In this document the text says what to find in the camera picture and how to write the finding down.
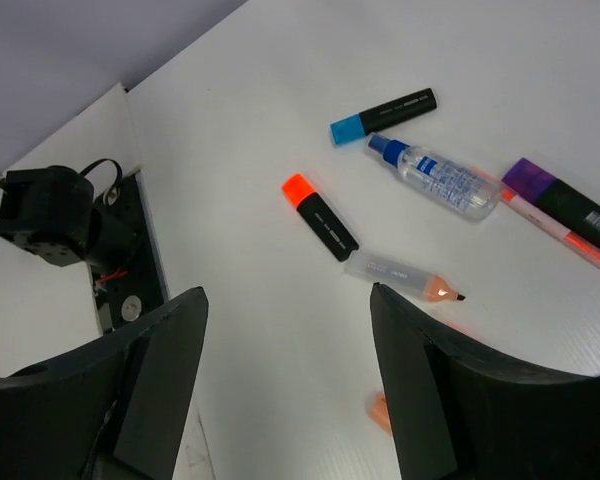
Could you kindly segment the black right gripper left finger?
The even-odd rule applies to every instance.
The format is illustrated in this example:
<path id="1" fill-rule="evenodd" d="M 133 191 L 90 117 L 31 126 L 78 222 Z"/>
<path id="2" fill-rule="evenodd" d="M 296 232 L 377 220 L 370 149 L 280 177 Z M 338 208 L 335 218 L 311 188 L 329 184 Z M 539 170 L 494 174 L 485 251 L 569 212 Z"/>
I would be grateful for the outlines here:
<path id="1" fill-rule="evenodd" d="M 170 479 L 204 344 L 201 287 L 0 377 L 0 479 Z"/>

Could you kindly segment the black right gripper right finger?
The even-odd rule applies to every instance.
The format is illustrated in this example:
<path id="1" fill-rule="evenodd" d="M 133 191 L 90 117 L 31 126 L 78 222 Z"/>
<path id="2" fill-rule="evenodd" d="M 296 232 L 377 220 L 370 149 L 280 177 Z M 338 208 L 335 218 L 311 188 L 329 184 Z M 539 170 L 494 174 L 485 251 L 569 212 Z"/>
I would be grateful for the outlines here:
<path id="1" fill-rule="evenodd" d="M 403 478 L 600 479 L 600 375 L 502 353 L 383 284 L 370 312 Z"/>

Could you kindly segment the pink orange thin pen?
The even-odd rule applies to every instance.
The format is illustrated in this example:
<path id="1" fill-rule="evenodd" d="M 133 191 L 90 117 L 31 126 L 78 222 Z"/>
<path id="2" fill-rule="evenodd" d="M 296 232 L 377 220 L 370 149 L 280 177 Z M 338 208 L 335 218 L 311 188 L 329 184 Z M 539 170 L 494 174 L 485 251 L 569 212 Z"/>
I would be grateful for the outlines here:
<path id="1" fill-rule="evenodd" d="M 502 184 L 501 187 L 501 201 L 505 205 L 600 270 L 599 248 L 587 242 L 569 228 L 524 200 L 504 184 Z"/>

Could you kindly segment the purple capped black highlighter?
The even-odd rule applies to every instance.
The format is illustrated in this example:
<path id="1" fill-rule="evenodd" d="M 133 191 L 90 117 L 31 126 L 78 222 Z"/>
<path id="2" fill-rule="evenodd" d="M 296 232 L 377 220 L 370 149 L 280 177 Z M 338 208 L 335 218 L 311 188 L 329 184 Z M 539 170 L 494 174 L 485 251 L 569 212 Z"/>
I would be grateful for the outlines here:
<path id="1" fill-rule="evenodd" d="M 600 249 L 600 205 L 526 158 L 502 182 L 524 200 Z"/>

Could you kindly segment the orange capped black highlighter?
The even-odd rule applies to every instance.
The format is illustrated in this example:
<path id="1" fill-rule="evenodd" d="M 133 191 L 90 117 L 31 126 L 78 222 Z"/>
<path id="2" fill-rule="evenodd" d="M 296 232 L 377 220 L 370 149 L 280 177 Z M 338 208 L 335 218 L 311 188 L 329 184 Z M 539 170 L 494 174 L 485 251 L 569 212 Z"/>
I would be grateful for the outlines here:
<path id="1" fill-rule="evenodd" d="M 282 192 L 330 253 L 341 263 L 360 248 L 336 213 L 301 174 L 294 174 Z"/>

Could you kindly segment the blue capped black highlighter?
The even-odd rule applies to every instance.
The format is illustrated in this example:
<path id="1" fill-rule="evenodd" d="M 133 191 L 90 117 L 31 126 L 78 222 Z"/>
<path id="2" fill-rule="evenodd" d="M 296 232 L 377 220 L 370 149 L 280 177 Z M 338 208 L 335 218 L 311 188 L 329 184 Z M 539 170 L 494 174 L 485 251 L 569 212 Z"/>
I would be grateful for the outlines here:
<path id="1" fill-rule="evenodd" d="M 330 132 L 333 144 L 340 146 L 365 138 L 436 108 L 437 100 L 432 88 L 416 91 L 332 123 Z"/>

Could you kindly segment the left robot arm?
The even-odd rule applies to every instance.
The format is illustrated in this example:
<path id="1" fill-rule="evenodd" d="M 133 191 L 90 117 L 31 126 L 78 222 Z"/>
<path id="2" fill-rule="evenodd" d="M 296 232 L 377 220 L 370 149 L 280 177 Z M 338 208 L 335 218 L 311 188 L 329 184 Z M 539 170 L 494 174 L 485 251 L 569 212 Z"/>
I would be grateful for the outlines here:
<path id="1" fill-rule="evenodd" d="M 115 179 L 96 202 L 87 175 L 106 162 Z M 81 171 L 59 165 L 10 171 L 0 178 L 0 237 L 59 267 L 84 262 L 105 274 L 124 267 L 141 236 L 111 211 L 110 195 L 122 180 L 121 165 L 106 158 Z"/>

